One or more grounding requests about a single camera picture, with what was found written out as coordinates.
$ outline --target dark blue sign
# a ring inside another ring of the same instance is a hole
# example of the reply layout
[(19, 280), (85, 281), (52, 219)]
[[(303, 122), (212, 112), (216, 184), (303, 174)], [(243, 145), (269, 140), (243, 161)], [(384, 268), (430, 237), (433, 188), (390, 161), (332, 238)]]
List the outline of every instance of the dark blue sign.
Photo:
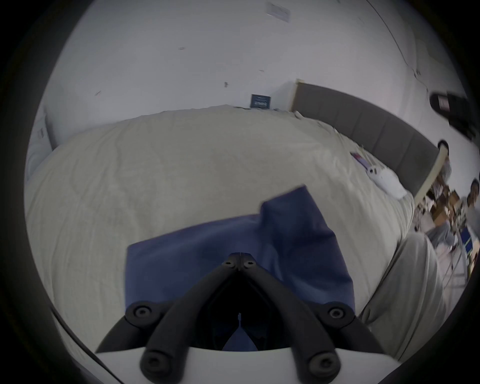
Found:
[(270, 96), (252, 95), (250, 108), (270, 109)]

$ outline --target bed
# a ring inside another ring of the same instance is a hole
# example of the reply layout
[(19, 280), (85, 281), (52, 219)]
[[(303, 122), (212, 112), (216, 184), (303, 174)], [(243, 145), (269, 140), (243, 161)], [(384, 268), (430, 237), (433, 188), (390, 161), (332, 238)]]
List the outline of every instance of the bed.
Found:
[[(53, 304), (89, 348), (124, 313), (128, 245), (256, 213), (302, 184), (336, 234), (362, 312), (443, 154), (395, 116), (337, 91), (299, 83), (292, 108), (140, 116), (83, 132), (41, 164), (25, 189), (32, 253)], [(350, 152), (389, 166), (409, 193), (384, 193)]]

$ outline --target gray headboard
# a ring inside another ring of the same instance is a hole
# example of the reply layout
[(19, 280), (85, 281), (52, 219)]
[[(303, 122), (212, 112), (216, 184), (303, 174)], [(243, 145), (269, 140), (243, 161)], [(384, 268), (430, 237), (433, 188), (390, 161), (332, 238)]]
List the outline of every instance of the gray headboard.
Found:
[(290, 110), (324, 121), (363, 146), (391, 168), (414, 196), (425, 189), (422, 186), (434, 168), (439, 150), (390, 112), (357, 97), (305, 83), (297, 83)]

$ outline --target cardboard box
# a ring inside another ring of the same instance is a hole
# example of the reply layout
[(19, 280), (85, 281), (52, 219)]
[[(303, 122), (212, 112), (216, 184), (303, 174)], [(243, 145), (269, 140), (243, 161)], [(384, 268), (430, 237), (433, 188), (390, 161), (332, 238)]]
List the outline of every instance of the cardboard box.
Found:
[(442, 225), (445, 221), (448, 220), (444, 205), (439, 204), (435, 212), (432, 214), (432, 219), (436, 227)]
[(452, 191), (452, 193), (448, 197), (448, 203), (450, 204), (450, 206), (453, 207), (458, 200), (460, 200), (458, 194), (456, 193), (456, 191)]

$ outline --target white wall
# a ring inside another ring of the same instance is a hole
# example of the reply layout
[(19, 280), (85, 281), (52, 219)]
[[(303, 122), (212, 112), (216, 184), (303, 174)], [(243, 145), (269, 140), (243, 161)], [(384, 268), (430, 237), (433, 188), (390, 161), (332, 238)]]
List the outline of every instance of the white wall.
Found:
[[(410, 26), (392, 3), (371, 2), (414, 66)], [(437, 136), (450, 143), (446, 136), (454, 130), (428, 113), (425, 88), (366, 1), (273, 3), (290, 10), (289, 23), (266, 14), (263, 0), (97, 0), (74, 30), (44, 95), (54, 144), (99, 124), (163, 110), (247, 107), (251, 94), (269, 95), (272, 108), (287, 109), (297, 78), (361, 97), (435, 143)], [(432, 68), (432, 76), (444, 76), (443, 68)], [(452, 140), (458, 142), (452, 152), (468, 146), (457, 136)], [(478, 174), (478, 151), (469, 160)]]
[[(419, 79), (427, 85), (430, 93), (449, 91), (464, 96), (465, 91), (454, 66), (432, 27), (404, 1), (395, 0), (394, 4), (399, 15), (413, 31), (417, 46), (415, 68), (419, 68), (421, 73)], [(417, 112), (407, 114), (404, 119), (432, 142), (437, 143), (441, 139), (448, 142), (452, 165), (450, 188), (456, 189), (460, 196), (467, 195), (472, 180), (479, 177), (479, 149), (450, 127), (448, 121), (430, 107), (427, 99), (424, 99), (425, 102), (421, 101), (420, 95), (425, 92), (423, 85), (415, 81), (414, 87), (414, 91), (410, 93), (410, 100), (417, 105), (415, 108)]]

